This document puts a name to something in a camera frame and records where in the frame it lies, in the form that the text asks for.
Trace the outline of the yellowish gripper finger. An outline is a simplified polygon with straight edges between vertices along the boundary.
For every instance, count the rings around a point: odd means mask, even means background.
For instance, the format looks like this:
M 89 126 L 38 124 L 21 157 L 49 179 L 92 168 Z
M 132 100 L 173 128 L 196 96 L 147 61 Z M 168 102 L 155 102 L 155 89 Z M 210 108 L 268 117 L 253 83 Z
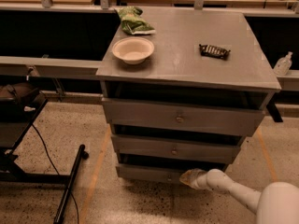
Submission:
M 194 187 L 193 187 L 193 180 L 194 180 L 194 175 L 197 172 L 204 172 L 204 171 L 201 170 L 201 169 L 191 169 L 191 170 L 188 170 L 188 171 L 186 171 L 184 174 L 182 174 L 180 176 L 179 181 L 182 184 L 185 184 L 185 185 L 189 186 L 190 188 L 194 189 Z

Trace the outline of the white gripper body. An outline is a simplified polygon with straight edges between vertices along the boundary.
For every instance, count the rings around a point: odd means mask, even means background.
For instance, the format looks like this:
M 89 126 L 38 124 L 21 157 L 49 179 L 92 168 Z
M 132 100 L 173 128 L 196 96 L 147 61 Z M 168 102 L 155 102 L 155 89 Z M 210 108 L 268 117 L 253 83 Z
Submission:
M 194 175 L 193 187 L 195 189 L 208 189 L 206 181 L 206 172 L 197 172 Z

